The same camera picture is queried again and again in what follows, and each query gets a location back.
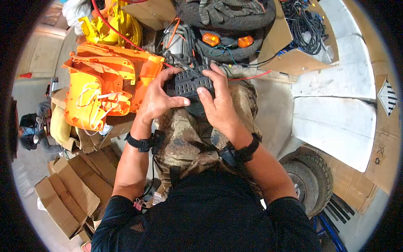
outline hand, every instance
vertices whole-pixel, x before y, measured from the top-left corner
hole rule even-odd
[[[203,104],[208,122],[231,140],[236,136],[237,129],[243,124],[232,104],[226,75],[214,63],[210,66],[212,71],[203,70],[203,74],[213,81],[216,98],[213,100],[210,92],[204,87],[199,87],[197,93]]]
[[[175,96],[169,97],[162,87],[173,74],[181,72],[180,68],[171,67],[162,70],[157,77],[148,84],[147,91],[144,95],[142,104],[140,105],[137,117],[141,118],[143,122],[151,124],[154,118],[161,116],[165,111],[170,108],[178,108],[189,106],[190,100],[185,97]]]

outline black wrist strap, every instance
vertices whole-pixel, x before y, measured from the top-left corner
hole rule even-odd
[[[238,162],[248,162],[252,160],[252,155],[255,153],[259,147],[259,137],[256,133],[252,133],[253,140],[248,147],[243,147],[242,149],[236,150],[234,152],[234,157]]]
[[[151,133],[151,137],[148,139],[134,139],[130,132],[126,135],[125,141],[131,146],[138,148],[139,152],[148,152],[151,149],[153,155],[157,154],[159,149],[164,144],[165,133],[161,130],[155,130]]]
[[[244,147],[240,150],[235,150],[234,146],[230,142],[228,142],[223,149],[218,151],[218,155],[229,167],[243,167],[245,162],[252,160],[252,155],[259,147],[259,142],[261,142],[261,139],[256,133],[252,133],[252,136],[253,140],[248,147]]]

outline green wire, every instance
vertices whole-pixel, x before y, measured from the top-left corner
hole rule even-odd
[[[235,64],[235,65],[238,65],[238,64],[235,62],[234,57],[232,56],[231,50],[230,50],[228,47],[227,47],[227,46],[215,46],[215,47],[211,48],[211,50],[209,51],[209,53],[210,53],[211,56],[221,56],[221,55],[224,54],[225,50],[227,49],[227,50],[229,51],[229,54],[231,55],[231,58],[232,58],[232,61],[234,62],[234,64]],[[220,49],[220,48],[223,48],[223,50],[221,51],[220,54],[212,54],[212,53],[211,53],[214,49]]]

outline white foam board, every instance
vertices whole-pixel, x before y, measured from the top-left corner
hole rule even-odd
[[[332,25],[336,39],[350,34],[362,37],[357,22],[342,0],[325,0],[319,4]]]
[[[292,85],[294,97],[335,96],[376,99],[368,49],[357,35],[337,39],[340,60],[335,67],[302,74]]]
[[[374,144],[376,112],[350,98],[295,98],[292,134],[365,172]]]

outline gray work glove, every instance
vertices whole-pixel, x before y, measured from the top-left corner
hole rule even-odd
[[[241,7],[241,10],[233,10],[231,7]],[[210,18],[220,23],[224,21],[224,16],[233,19],[262,13],[264,13],[264,9],[257,0],[200,0],[199,4],[199,14],[204,25],[209,24]]]

